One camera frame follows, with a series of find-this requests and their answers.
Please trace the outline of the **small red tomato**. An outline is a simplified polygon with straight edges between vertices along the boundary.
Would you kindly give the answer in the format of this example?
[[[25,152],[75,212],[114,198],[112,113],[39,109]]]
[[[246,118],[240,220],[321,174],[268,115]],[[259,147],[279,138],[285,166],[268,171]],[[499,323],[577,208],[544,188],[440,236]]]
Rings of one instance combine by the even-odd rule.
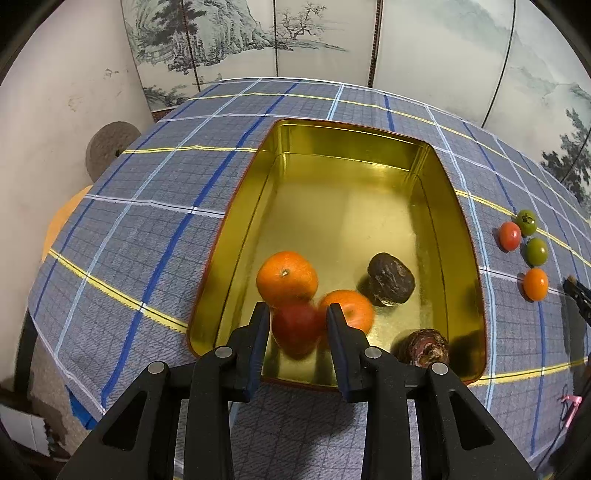
[[[498,240],[503,250],[507,252],[516,250],[522,241],[520,227],[513,221],[504,222],[498,229]]]

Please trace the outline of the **small orange tomato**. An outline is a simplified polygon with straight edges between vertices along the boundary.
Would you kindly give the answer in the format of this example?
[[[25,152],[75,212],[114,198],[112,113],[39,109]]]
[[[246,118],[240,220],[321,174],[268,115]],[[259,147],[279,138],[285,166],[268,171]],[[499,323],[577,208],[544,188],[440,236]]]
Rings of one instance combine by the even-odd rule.
[[[547,274],[540,268],[531,268],[524,276],[522,282],[525,295],[531,301],[543,300],[549,289]]]

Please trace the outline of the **green tomato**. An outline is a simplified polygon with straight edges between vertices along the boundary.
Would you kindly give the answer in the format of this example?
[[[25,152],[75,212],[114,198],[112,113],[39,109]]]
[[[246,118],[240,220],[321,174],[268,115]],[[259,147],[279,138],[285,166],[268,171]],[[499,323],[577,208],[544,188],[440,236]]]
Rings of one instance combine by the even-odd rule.
[[[515,217],[515,223],[520,228],[523,237],[530,237],[537,231],[537,219],[531,210],[520,210]]]
[[[549,256],[549,247],[545,240],[532,237],[526,245],[526,260],[529,265],[539,267],[546,263]]]

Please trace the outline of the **blue plaid tablecloth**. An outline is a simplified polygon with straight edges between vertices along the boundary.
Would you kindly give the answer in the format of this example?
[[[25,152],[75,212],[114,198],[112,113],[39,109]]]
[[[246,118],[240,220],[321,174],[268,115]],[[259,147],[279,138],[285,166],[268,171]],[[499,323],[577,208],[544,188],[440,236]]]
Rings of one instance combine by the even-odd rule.
[[[475,394],[531,461],[560,435],[557,399],[574,387],[590,330],[561,280],[590,278],[590,227],[575,197],[498,136],[424,102],[320,80],[215,81],[134,141],[95,182],[58,234],[28,299],[73,414],[92,428],[152,360],[191,356],[192,300],[238,181],[273,122],[335,120],[432,144],[459,195],[484,283],[490,354]],[[537,231],[505,251],[498,229],[531,210]],[[546,263],[526,260],[532,237]],[[522,282],[548,276],[541,301]]]

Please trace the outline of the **upper green tomato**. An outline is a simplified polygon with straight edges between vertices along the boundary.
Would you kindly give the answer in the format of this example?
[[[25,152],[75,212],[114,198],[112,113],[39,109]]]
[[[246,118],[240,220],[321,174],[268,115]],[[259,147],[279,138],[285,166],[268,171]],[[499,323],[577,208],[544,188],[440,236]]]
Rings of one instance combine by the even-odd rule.
[[[523,237],[530,237],[537,231],[537,219],[531,210],[520,210],[515,217],[515,223],[520,228]]]

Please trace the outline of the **wrinkled dark passion fruit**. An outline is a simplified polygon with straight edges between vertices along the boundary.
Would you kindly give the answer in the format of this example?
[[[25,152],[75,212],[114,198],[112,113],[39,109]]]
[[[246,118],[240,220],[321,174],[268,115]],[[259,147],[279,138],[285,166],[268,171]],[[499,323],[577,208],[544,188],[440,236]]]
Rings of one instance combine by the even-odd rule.
[[[377,304],[391,307],[410,299],[415,288],[415,276],[397,257],[381,252],[368,265],[370,292]]]

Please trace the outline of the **painted folding screen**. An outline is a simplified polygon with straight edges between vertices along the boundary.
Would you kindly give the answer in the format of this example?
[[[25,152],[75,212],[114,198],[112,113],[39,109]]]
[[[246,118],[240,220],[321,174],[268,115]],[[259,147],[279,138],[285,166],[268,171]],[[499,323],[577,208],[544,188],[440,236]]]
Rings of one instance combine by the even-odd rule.
[[[507,141],[590,205],[590,76],[530,1],[125,1],[152,109],[231,77],[363,85]]]

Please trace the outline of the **dark brown round fruit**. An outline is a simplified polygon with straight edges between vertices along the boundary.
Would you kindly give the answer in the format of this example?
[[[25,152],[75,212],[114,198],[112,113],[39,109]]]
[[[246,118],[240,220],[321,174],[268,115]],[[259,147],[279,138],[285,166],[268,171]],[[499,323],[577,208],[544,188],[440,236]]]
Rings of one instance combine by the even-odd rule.
[[[436,329],[420,329],[411,333],[398,347],[397,355],[402,363],[421,368],[450,362],[448,340]]]

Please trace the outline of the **orange round stool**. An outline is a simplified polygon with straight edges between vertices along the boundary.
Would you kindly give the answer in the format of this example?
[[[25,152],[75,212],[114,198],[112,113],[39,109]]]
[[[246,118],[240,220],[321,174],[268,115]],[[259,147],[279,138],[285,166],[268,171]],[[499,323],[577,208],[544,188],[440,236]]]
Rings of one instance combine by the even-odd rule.
[[[63,204],[55,213],[46,230],[46,235],[44,238],[41,254],[41,262],[45,261],[50,248],[52,247],[53,243],[58,237],[59,232],[61,231],[63,226],[66,224],[68,218],[71,216],[71,214],[74,212],[74,210],[77,208],[79,203],[82,201],[84,196],[89,192],[91,188],[91,185],[84,187],[73,197],[71,197],[65,204]]]

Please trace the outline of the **large orange mandarin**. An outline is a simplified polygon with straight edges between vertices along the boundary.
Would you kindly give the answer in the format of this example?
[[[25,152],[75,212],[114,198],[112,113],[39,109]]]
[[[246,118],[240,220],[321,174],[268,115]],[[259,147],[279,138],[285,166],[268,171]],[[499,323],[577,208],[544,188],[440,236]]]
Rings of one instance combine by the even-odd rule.
[[[273,254],[256,274],[256,288],[270,307],[310,302],[318,291],[318,273],[310,262],[294,251]]]

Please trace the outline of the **lower green tomato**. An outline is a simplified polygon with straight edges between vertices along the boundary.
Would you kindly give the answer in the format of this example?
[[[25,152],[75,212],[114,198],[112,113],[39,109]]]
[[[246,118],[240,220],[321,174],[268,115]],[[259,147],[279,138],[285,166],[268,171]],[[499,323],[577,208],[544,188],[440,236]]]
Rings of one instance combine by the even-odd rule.
[[[529,265],[539,267],[546,263],[549,256],[549,247],[545,240],[532,237],[526,245],[526,260]]]

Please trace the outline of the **round grey cushion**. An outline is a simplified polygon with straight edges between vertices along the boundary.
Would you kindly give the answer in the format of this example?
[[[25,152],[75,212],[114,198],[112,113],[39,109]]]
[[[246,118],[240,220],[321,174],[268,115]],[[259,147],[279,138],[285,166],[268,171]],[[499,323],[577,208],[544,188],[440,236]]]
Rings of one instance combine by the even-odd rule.
[[[140,131],[124,121],[112,122],[99,129],[90,139],[85,152],[85,166],[90,179],[96,182],[139,136]]]

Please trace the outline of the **red gold toffee tin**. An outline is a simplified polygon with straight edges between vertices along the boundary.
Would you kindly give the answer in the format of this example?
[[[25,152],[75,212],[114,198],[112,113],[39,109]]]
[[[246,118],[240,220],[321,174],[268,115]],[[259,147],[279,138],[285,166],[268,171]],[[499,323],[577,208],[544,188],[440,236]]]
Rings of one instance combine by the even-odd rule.
[[[187,328],[192,354],[224,345],[259,302],[256,273],[293,251],[318,274],[317,296],[368,292],[370,260],[397,257],[416,286],[376,308],[370,344],[391,350],[433,328],[452,370],[481,378],[487,341],[475,247],[442,156],[427,142],[372,127],[283,118],[271,126],[233,194]]]

